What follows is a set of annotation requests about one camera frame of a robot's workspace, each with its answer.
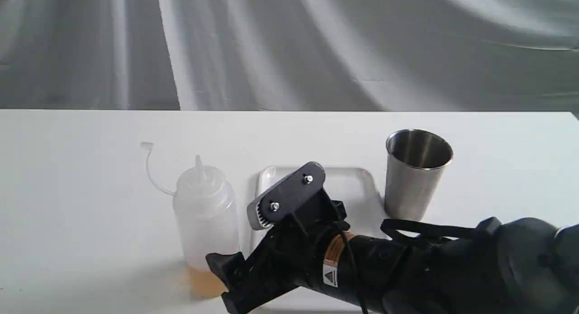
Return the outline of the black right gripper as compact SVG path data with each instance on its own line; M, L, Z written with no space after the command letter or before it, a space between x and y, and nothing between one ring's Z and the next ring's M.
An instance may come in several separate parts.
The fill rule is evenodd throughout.
M209 270L226 286L221 298L230 314L248 314L298 287L314 289L321 281L321 242L349 229L344 204L324 188L304 207L269 227L244 257L209 253Z

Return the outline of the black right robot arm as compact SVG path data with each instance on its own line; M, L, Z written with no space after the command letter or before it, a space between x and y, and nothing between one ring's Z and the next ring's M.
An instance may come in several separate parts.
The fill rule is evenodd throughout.
M576 314L578 226L541 219L475 228L385 219L385 238L349 232L343 203L324 190L274 224L245 258L210 253L231 314L297 288L367 314Z

